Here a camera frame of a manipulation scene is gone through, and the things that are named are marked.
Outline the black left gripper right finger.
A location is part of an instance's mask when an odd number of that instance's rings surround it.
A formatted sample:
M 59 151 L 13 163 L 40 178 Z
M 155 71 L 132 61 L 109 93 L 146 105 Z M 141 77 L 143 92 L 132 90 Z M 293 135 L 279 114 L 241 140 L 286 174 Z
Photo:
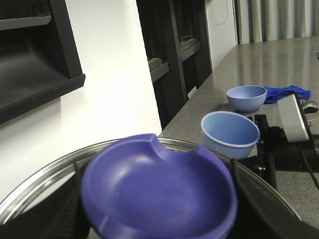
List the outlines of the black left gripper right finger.
M 233 234 L 240 239 L 317 239 L 319 231 L 299 219 L 267 183 L 245 173 L 236 159 L 228 163 L 239 193 Z

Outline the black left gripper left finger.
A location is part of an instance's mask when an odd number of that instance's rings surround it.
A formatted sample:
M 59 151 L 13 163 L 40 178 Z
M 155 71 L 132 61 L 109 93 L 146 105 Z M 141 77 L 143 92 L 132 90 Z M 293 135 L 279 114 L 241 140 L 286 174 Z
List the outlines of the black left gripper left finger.
M 82 170 L 73 166 L 69 180 L 17 218 L 17 239 L 83 239 L 88 234 L 80 205 Z

